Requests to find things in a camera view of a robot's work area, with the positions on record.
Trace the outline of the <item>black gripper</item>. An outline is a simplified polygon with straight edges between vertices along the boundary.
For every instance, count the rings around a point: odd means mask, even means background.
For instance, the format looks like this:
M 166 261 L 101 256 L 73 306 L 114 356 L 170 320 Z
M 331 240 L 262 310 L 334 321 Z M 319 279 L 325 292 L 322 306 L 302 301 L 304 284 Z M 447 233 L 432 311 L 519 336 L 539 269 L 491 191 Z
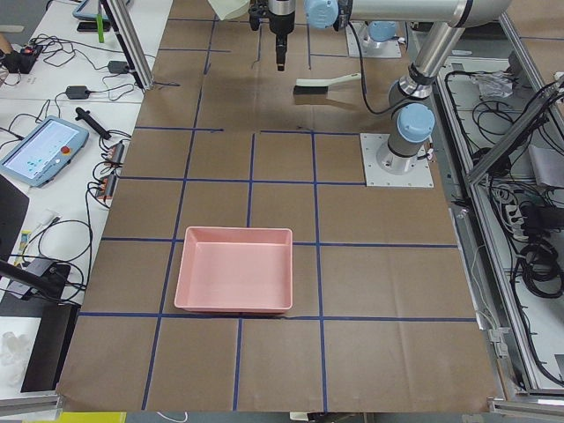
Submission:
M 258 0 L 249 6 L 249 25 L 257 31 L 262 19 L 276 36 L 276 65 L 278 71 L 286 68 L 287 37 L 294 30 L 296 2 L 294 0 Z

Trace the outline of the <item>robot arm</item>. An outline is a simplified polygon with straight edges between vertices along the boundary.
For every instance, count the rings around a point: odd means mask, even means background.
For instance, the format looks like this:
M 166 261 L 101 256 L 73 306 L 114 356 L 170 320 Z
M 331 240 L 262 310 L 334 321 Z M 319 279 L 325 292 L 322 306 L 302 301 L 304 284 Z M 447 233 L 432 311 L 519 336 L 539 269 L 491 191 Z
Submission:
M 370 21 L 365 39 L 366 51 L 371 57 L 399 58 L 401 56 L 396 22 Z
M 434 129 L 434 114 L 421 101 L 432 92 L 440 68 L 464 30 L 497 19 L 509 1 L 306 1 L 310 26 L 340 30 L 354 20 L 428 21 L 433 25 L 408 71 L 389 92 L 394 129 L 376 153 L 382 170 L 407 174 Z

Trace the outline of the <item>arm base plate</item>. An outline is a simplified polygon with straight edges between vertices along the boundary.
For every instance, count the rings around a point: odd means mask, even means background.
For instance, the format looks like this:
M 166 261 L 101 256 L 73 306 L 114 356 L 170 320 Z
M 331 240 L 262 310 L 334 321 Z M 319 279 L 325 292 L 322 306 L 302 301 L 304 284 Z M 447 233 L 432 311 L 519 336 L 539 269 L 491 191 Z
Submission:
M 366 186 L 369 188 L 431 189 L 434 186 L 423 146 L 411 158 L 398 157 L 388 146 L 389 134 L 360 133 Z
M 364 58 L 396 59 L 401 57 L 397 22 L 357 21 L 353 30 L 346 28 L 348 55 L 358 57 L 361 49 Z

